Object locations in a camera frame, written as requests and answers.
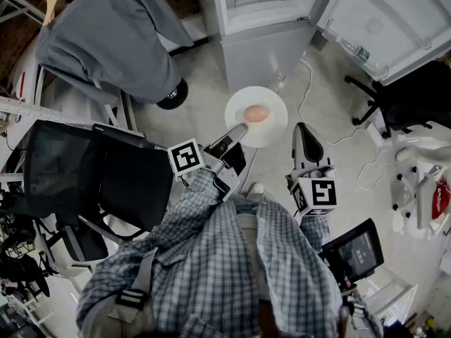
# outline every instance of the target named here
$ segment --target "egg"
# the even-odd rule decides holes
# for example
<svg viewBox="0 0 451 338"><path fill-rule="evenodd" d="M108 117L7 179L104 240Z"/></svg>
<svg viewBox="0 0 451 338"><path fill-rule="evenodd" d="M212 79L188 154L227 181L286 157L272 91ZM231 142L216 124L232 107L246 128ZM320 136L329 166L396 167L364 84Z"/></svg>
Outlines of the egg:
<svg viewBox="0 0 451 338"><path fill-rule="evenodd" d="M260 123L268 117L269 110L261 105L252 105L246 108L243 115L245 120L250 123Z"/></svg>

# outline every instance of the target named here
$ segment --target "gray jacket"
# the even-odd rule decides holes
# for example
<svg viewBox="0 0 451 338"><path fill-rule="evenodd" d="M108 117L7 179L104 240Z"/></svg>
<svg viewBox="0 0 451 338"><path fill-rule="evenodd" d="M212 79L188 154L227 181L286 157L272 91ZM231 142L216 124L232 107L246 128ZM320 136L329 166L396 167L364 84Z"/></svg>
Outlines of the gray jacket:
<svg viewBox="0 0 451 338"><path fill-rule="evenodd" d="M39 34L37 60L88 96L113 104L94 86L109 82L149 103L181 81L157 32L183 46L192 40L165 0L74 0Z"/></svg>

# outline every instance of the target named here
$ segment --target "white plate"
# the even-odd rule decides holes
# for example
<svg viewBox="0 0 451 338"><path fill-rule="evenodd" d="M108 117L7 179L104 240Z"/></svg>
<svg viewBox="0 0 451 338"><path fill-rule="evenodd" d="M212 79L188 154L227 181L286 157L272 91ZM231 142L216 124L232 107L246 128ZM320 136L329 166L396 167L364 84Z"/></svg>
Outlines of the white plate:
<svg viewBox="0 0 451 338"><path fill-rule="evenodd" d="M252 105L265 106L269 110L268 117L260 123L247 122L243 114ZM252 148L271 145L282 136L288 124L287 108L282 99L265 87L245 87L234 93L227 103L224 118L228 129L247 124L249 130L240 143Z"/></svg>

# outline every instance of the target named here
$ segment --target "white cable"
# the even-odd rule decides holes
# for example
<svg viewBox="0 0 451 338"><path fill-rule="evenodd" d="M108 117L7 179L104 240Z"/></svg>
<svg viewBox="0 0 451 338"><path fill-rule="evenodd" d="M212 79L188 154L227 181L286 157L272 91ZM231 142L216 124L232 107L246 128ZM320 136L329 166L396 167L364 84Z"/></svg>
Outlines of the white cable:
<svg viewBox="0 0 451 338"><path fill-rule="evenodd" d="M257 152L258 152L258 151L259 151L259 148L256 148L256 149L255 149L254 157L252 158L251 163L249 164L249 169L247 169L247 174L246 174L245 182L244 182L244 183L242 184L242 186L241 186L240 194L241 194L242 188L244 188L244 186L245 186L246 183L247 183L247 179L249 178L249 174L251 173L252 163L254 162L255 157L257 156Z"/></svg>
<svg viewBox="0 0 451 338"><path fill-rule="evenodd" d="M305 118L304 118L304 117L302 116L302 114L301 114L301 109L302 109L303 105L305 104L305 102L307 101L307 97L309 96L309 92L310 92L310 89L311 89L311 82L312 82L312 80L313 80L313 68L312 68L312 67L310 66L310 64L307 63L305 60L301 59L301 62L306 66L307 70L308 70L309 73L310 73L310 81L309 81L309 87L307 88L307 90L305 91L305 94L304 94L304 100L302 101L301 105L299 106L299 109L297 110L297 112L299 113L299 116L301 117L301 119L303 119L304 123L307 124ZM339 144L340 142L342 142L343 140L353 138L354 135L355 135L358 131L364 132L364 133L371 139L371 141L374 143L374 149L375 149L375 153L376 153L376 158L375 158L375 160L372 161L372 162L365 163L365 165L364 165L364 166L362 167L362 169L360 170L359 175L357 176L356 184L357 184L357 186L358 186L360 189L366 190L366 191L368 191L368 192L372 192L372 191L377 187L378 183L385 177L385 173L386 173L385 168L379 164L379 156L381 155L381 152L382 152L383 143L382 143L381 149L379 150L379 152L377 152L377 151L378 151L378 148L377 148L377 145L376 145L375 141L374 141L373 138L368 134L368 132L366 132L365 129L361 129L361 128L358 128L357 130L355 130L355 131L352 133L352 135L350 135L350 136L348 136L348 137L344 137L344 138L342 138L342 139L336 141L335 143L331 143L331 142L328 142L328 143L329 143L330 145L337 145L337 144ZM359 179L360 179L360 175L361 175L362 172L364 171L365 167L366 167L367 165L371 165L371 164L374 164L374 163L377 163L377 165L379 166L379 168L382 168L382 170L383 170L383 175L382 175L379 179L377 179L377 181L376 181L374 187L372 187L371 189L368 189L368 188L365 188L365 187L363 187L363 186L361 186L361 185L359 184Z"/></svg>

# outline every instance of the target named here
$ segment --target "shoe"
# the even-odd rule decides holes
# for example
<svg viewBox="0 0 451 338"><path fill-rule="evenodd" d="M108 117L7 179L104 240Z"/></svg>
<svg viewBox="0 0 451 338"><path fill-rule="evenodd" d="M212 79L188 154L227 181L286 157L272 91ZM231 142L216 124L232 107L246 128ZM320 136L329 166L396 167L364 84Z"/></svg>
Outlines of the shoe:
<svg viewBox="0 0 451 338"><path fill-rule="evenodd" d="M177 85L173 92L171 92L166 98L156 103L160 108L164 110L173 110L182 105L188 97L188 84L184 79Z"/></svg>
<svg viewBox="0 0 451 338"><path fill-rule="evenodd" d="M255 182L253 185L251 185L251 188L248 191L248 195L251 193L257 193L261 194L265 191L264 186L262 183Z"/></svg>

